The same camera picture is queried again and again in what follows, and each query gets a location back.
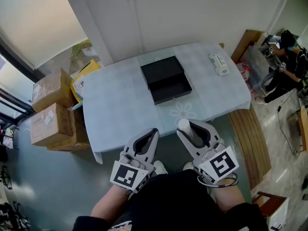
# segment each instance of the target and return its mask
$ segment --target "gray floor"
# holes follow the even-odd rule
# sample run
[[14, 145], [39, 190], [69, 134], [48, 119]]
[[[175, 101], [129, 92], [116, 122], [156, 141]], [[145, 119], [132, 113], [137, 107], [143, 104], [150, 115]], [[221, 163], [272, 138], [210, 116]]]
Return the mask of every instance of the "gray floor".
[[[17, 201], [24, 207], [32, 230], [71, 230], [75, 219], [89, 215], [93, 206], [111, 186], [109, 182], [114, 160], [120, 150], [105, 153], [104, 164], [96, 163], [91, 150], [76, 153], [47, 151], [32, 146], [29, 119], [22, 122], [15, 137], [19, 151], [9, 151], [7, 163], [12, 177], [12, 190], [6, 190], [9, 202]], [[224, 115], [212, 123], [225, 144], [235, 148], [238, 144]], [[155, 160], [161, 160], [169, 173], [181, 171], [191, 156], [175, 134], [162, 137], [157, 145]], [[244, 163], [240, 159], [239, 187], [247, 201], [251, 200]]]
[[[254, 196], [258, 191], [262, 191], [289, 197], [287, 224], [283, 230], [296, 231], [308, 216], [308, 201], [301, 200], [303, 194], [307, 193], [301, 191], [301, 185], [305, 175], [308, 174], [308, 154], [305, 152], [293, 155], [279, 127], [277, 108], [289, 97], [290, 93], [272, 101], [267, 106], [259, 105], [254, 100], [254, 97], [260, 94], [261, 92], [258, 91], [252, 95], [252, 105], [263, 130], [272, 169], [251, 193]], [[287, 118], [298, 109], [297, 92], [294, 92], [279, 112], [282, 129], [293, 151], [302, 150], [300, 148], [302, 141], [298, 134], [296, 121], [287, 122]]]

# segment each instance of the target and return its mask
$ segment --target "white sneaker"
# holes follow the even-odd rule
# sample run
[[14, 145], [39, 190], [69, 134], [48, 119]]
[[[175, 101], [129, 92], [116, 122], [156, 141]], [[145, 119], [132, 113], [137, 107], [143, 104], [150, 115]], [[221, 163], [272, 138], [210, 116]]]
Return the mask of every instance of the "white sneaker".
[[183, 171], [187, 170], [187, 169], [194, 169], [193, 163], [192, 162], [188, 162], [184, 165]]
[[267, 91], [265, 90], [265, 88], [261, 87], [261, 91], [263, 92], [264, 97], [266, 97], [267, 95], [269, 95], [269, 92], [267, 92]]
[[262, 105], [267, 105], [268, 103], [266, 103], [265, 101], [264, 101], [264, 98], [262, 98], [262, 97], [256, 97], [256, 102], [258, 103], [258, 104], [262, 104]]
[[167, 172], [167, 170], [165, 169], [165, 166], [164, 166], [164, 164], [161, 162], [161, 161], [155, 161], [154, 163], [153, 163], [153, 165], [154, 165], [154, 167], [156, 168], [155, 169], [155, 173], [157, 174], [157, 175], [162, 175], [162, 174], [167, 174], [168, 172]]

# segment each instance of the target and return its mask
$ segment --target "cable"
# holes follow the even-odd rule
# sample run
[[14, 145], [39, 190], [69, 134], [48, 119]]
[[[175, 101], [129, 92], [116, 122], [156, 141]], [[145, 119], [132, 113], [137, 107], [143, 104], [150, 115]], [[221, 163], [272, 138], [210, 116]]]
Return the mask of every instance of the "cable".
[[291, 148], [291, 145], [290, 145], [290, 143], [289, 143], [289, 140], [288, 140], [287, 136], [286, 136], [285, 133], [283, 132], [283, 129], [282, 129], [281, 123], [280, 123], [280, 118], [279, 118], [279, 112], [280, 112], [282, 106], [283, 106], [283, 105], [285, 104], [285, 102], [287, 102], [287, 100], [292, 96], [293, 92], [292, 92], [292, 93], [290, 94], [290, 96], [283, 102], [282, 105], [279, 105], [279, 107], [278, 107], [278, 109], [277, 109], [277, 116], [278, 116], [278, 121], [279, 121], [280, 130], [281, 130], [282, 134], [284, 135], [285, 139], [286, 139], [287, 142], [288, 142], [288, 145], [289, 145], [289, 148], [290, 148], [291, 153], [292, 153], [293, 155], [295, 155], [295, 153], [292, 151], [292, 148]]
[[224, 188], [224, 187], [231, 187], [231, 186], [235, 186], [239, 183], [238, 179], [237, 179], [237, 174], [233, 173], [233, 175], [235, 176], [235, 178], [231, 178], [231, 177], [227, 177], [225, 179], [232, 179], [234, 180], [234, 182], [230, 183], [230, 184], [223, 184], [223, 185], [208, 185], [208, 184], [205, 184], [204, 182], [202, 182], [202, 179], [204, 177], [201, 177], [201, 176], [197, 176], [197, 180], [200, 184], [208, 187], [208, 188]]

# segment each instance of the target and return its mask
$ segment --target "white tablecloth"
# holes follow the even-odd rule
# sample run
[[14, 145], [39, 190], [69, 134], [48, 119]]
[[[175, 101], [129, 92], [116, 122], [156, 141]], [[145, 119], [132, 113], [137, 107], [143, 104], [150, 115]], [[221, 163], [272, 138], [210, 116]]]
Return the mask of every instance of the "white tablecloth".
[[[154, 105], [138, 57], [86, 76], [84, 117], [91, 148], [99, 163], [103, 163], [101, 152], [124, 147], [130, 137], [143, 129], [157, 128], [164, 136], [176, 130], [182, 117], [208, 121], [236, 109], [249, 109], [251, 97], [247, 85], [218, 44], [193, 43], [167, 50], [174, 52], [193, 90], [176, 100]], [[218, 76], [209, 53], [220, 53], [230, 74]]]

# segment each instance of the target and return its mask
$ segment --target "white cylinder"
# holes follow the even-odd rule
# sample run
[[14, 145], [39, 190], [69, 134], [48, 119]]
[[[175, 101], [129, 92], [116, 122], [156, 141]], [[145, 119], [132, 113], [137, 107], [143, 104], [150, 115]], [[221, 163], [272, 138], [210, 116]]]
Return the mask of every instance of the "white cylinder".
[[189, 123], [189, 120], [187, 119], [181, 119], [178, 123], [179, 130], [186, 133], [191, 139], [193, 139], [193, 130], [191, 128], [191, 125]]

